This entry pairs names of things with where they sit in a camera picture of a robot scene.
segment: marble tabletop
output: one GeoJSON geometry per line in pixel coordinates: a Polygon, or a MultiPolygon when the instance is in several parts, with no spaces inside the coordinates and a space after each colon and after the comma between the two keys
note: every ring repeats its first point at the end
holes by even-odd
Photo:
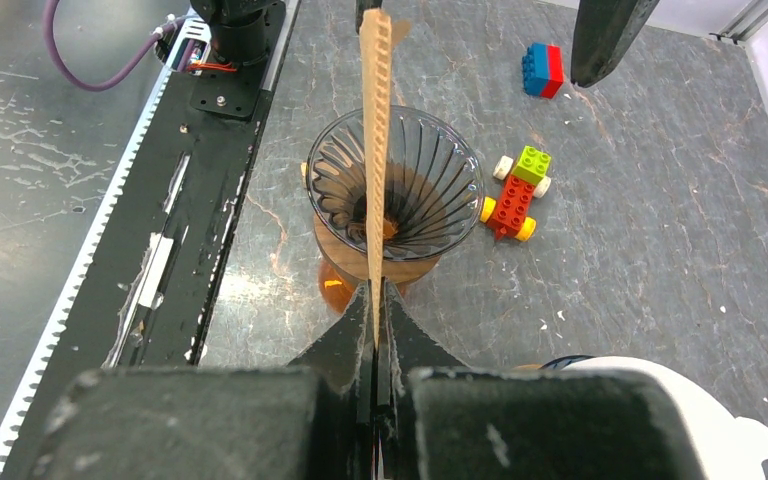
{"type": "MultiPolygon", "coordinates": [[[[202,365],[283,364],[337,318],[318,291],[299,166],[328,123],[361,106],[353,4],[300,8],[202,365]]],[[[409,288],[429,335],[473,366],[645,358],[768,426],[768,118],[745,52],[647,28],[606,80],[545,100],[522,91],[520,58],[554,43],[568,66],[573,10],[385,7],[413,23],[393,102],[449,122],[490,195],[501,155],[528,144],[553,156],[528,243],[494,242],[479,225],[409,288]]]]}

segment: green toy brick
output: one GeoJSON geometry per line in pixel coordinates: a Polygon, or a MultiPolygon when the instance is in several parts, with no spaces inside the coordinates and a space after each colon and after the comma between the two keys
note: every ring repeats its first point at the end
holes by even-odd
{"type": "Polygon", "coordinates": [[[540,183],[540,180],[543,180],[543,177],[546,176],[551,162],[552,157],[548,154],[545,154],[534,147],[525,147],[522,150],[522,154],[519,156],[519,161],[517,161],[513,170],[511,170],[511,175],[536,186],[540,183]]]}

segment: yellow wheel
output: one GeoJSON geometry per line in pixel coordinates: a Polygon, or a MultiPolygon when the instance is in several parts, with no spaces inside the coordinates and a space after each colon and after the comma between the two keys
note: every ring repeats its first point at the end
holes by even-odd
{"type": "Polygon", "coordinates": [[[519,229],[516,239],[520,242],[526,242],[531,238],[531,234],[537,228],[537,222],[531,217],[525,217],[525,223],[522,224],[522,228],[519,229]]]}
{"type": "Polygon", "coordinates": [[[487,223],[487,219],[490,215],[493,215],[493,210],[496,209],[496,200],[490,197],[484,197],[484,207],[481,208],[481,223],[487,223]]]}

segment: gray tabletop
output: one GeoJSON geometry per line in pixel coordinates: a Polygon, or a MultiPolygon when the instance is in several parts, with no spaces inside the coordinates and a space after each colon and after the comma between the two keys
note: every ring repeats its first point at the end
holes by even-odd
{"type": "MultiPolygon", "coordinates": [[[[282,364],[337,318],[318,291],[299,164],[361,106],[351,3],[301,7],[203,365],[282,364]]],[[[520,58],[555,43],[568,66],[572,10],[428,0],[390,11],[414,24],[396,50],[394,102],[450,122],[491,195],[501,155],[529,144],[554,158],[533,239],[496,243],[478,226],[409,289],[421,326],[473,366],[656,361],[768,425],[768,119],[744,51],[647,29],[607,80],[550,101],[522,92],[520,58]]]]}
{"type": "MultiPolygon", "coordinates": [[[[0,422],[160,65],[149,58],[107,93],[72,87],[42,43],[44,3],[0,0],[0,422]]],[[[105,80],[187,4],[63,2],[62,53],[105,80]]]]}

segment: lego brick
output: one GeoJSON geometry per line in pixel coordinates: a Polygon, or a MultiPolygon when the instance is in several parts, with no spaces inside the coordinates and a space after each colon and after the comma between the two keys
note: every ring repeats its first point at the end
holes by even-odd
{"type": "Polygon", "coordinates": [[[496,231],[496,240],[502,237],[516,238],[526,222],[533,194],[533,185],[513,175],[508,176],[496,208],[487,220],[487,226],[496,231]]]}
{"type": "Polygon", "coordinates": [[[546,45],[534,43],[522,57],[522,83],[525,93],[539,96],[550,80],[549,54],[546,45]]]}
{"type": "Polygon", "coordinates": [[[546,176],[551,162],[552,157],[548,154],[534,147],[526,146],[519,156],[519,161],[511,170],[511,176],[536,186],[546,176]]]}
{"type": "Polygon", "coordinates": [[[540,92],[540,96],[543,98],[554,98],[561,85],[564,84],[564,59],[561,55],[561,47],[549,45],[547,51],[549,80],[546,82],[546,87],[540,92]]]}

